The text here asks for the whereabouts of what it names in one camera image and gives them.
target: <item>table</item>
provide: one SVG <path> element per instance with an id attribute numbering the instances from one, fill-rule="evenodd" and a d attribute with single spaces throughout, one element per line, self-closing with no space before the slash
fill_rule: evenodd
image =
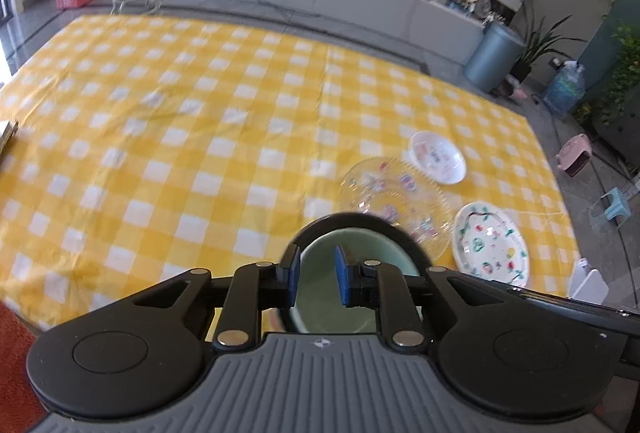
<path id="1" fill-rule="evenodd" d="M 84 16 L 0 90 L 20 130 L 0 162 L 0 295 L 43 328 L 191 267 L 279 260 L 337 210 L 341 177 L 409 137 L 455 142 L 453 211 L 510 209 L 529 286 L 564 295 L 578 257 L 527 121 L 357 52 L 243 26 Z M 450 249 L 436 261 L 454 267 Z"/>

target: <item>plastic stool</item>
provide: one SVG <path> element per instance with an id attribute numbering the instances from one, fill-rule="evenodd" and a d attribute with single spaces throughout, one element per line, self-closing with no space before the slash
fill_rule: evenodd
<path id="1" fill-rule="evenodd" d="M 633 213 L 631 209 L 629 209 L 629 204 L 626 203 L 624 196 L 622 196 L 622 192 L 618 188 L 613 188 L 608 193 L 603 194 L 601 198 L 605 198 L 605 196 L 610 196 L 610 205 L 604 211 L 604 215 L 607 217 L 607 220 L 613 220 L 615 217 L 622 217 L 622 222 L 620 225 L 626 222 Z"/>

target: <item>white plate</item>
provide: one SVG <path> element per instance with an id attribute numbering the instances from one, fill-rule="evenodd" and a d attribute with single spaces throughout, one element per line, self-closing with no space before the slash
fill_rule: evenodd
<path id="1" fill-rule="evenodd" d="M 466 162 L 460 150 L 437 133 L 415 133 L 409 141 L 409 156 L 420 171 L 440 184 L 457 184 L 466 175 Z"/>
<path id="2" fill-rule="evenodd" d="M 500 208 L 488 202 L 464 206 L 453 221 L 453 257 L 460 272 L 524 287 L 529 252 L 520 230 Z"/>

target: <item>red mat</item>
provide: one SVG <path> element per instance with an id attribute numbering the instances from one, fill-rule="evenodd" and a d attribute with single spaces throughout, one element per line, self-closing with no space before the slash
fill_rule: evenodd
<path id="1" fill-rule="evenodd" d="M 25 368 L 35 337 L 0 302 L 0 432 L 22 433 L 45 414 Z"/>

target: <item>gray tile floor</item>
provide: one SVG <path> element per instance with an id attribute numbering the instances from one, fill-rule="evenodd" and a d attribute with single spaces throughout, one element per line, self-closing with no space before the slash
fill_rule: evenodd
<path id="1" fill-rule="evenodd" d="M 64 12 L 57 11 L 53 2 L 46 0 L 10 19 L 0 27 L 0 44 L 6 60 L 5 63 L 0 60 L 0 81 L 6 82 L 42 45 L 73 19 L 83 14 L 109 11 L 110 5 L 106 0 L 96 0 L 87 8 Z M 591 164 L 574 178 L 569 178 L 555 168 L 554 156 L 561 143 L 581 132 L 574 121 L 552 121 L 546 108 L 535 103 L 532 98 L 519 104 L 506 99 L 491 98 L 463 77 L 462 68 L 458 64 L 403 42 L 385 39 L 381 34 L 345 26 L 334 20 L 235 0 L 163 0 L 162 15 L 246 24 L 353 48 L 415 70 L 425 72 L 428 69 L 431 76 L 490 98 L 493 102 L 522 114 L 538 136 L 546 157 L 556 172 L 556 179 L 571 215 L 582 255 L 602 272 L 609 285 L 610 292 L 606 304 L 628 308 L 638 306 L 636 298 L 640 299 L 640 219 L 626 222 L 618 232 L 612 223 L 594 230 L 587 216 L 588 209 L 606 190 L 614 186 L 622 187 L 628 180 L 598 158 L 594 158 Z M 595 143 L 594 147 L 600 156 L 617 165 L 607 149 L 599 143 Z M 632 203 L 632 207 L 640 211 L 640 200 Z M 632 386 L 626 383 L 628 381 L 616 378 L 607 393 L 610 400 L 607 406 L 610 412 L 607 422 L 616 431 L 623 430 L 635 395 L 635 383 Z"/>

